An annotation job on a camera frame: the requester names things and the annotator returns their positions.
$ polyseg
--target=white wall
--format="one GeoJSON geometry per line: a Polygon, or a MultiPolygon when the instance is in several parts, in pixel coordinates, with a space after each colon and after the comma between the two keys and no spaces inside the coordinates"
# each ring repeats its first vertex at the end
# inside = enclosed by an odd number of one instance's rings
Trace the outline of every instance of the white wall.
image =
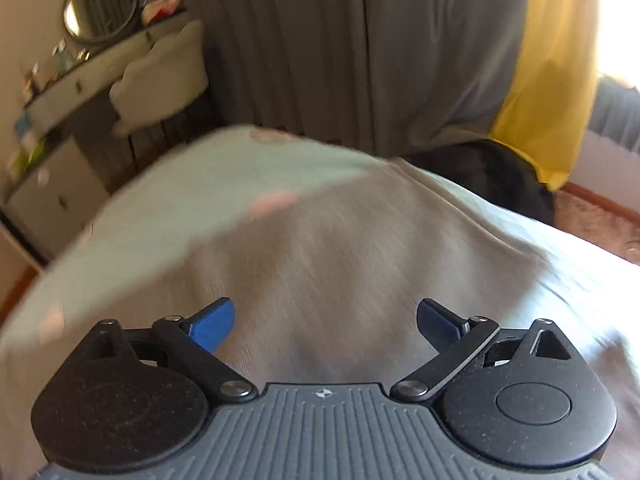
{"type": "MultiPolygon", "coordinates": [[[[17,147],[13,125],[22,111],[23,72],[50,56],[66,31],[64,0],[0,0],[0,169],[17,147]]],[[[26,261],[0,235],[0,301],[24,272],[26,261]]]]}
{"type": "Polygon", "coordinates": [[[640,156],[587,132],[569,181],[640,212],[640,156]]]}

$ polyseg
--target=vanity table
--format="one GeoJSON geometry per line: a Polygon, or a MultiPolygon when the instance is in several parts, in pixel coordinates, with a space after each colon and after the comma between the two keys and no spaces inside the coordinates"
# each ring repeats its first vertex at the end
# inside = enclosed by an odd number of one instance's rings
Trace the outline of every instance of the vanity table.
{"type": "Polygon", "coordinates": [[[189,20],[182,10],[142,27],[140,10],[139,0],[66,0],[65,28],[89,54],[77,61],[67,52],[66,61],[73,66],[25,107],[34,133],[46,140],[47,153],[14,185],[3,208],[2,222],[18,233],[22,246],[39,263],[58,256],[109,198],[75,139],[61,134],[60,125],[110,88],[157,40],[179,32],[189,20]]]}

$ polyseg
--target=brown blanket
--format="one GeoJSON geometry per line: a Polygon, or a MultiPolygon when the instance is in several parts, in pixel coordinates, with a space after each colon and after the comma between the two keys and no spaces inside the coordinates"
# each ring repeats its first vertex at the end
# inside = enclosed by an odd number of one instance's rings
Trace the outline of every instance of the brown blanket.
{"type": "Polygon", "coordinates": [[[460,316],[517,308],[546,261],[408,165],[387,165],[194,248],[152,282],[62,338],[0,360],[0,464],[6,479],[45,461],[30,409],[47,380],[101,318],[126,328],[189,316],[220,296],[237,323],[218,356],[267,381],[379,381],[386,387],[434,354],[415,329],[434,298],[460,316]]]}

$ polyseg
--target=gray gripper base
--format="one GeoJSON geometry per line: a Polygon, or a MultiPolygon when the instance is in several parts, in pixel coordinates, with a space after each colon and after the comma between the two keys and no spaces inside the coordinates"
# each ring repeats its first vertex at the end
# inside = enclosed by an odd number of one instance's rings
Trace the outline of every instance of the gray gripper base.
{"type": "MultiPolygon", "coordinates": [[[[97,480],[50,465],[43,480],[97,480]]],[[[460,449],[433,413],[385,397],[377,384],[270,384],[220,408],[206,430],[165,462],[105,480],[612,480],[597,463],[526,473],[460,449]]]]}

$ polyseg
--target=silver bolt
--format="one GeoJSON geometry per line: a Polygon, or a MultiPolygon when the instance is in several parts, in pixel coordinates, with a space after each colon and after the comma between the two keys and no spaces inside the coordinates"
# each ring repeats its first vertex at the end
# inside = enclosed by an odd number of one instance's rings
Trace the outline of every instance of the silver bolt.
{"type": "Polygon", "coordinates": [[[400,381],[396,392],[407,399],[417,399],[429,391],[429,387],[419,381],[400,381]]]}
{"type": "Polygon", "coordinates": [[[246,381],[227,381],[220,386],[220,391],[227,397],[237,399],[251,393],[252,386],[246,381]]]}

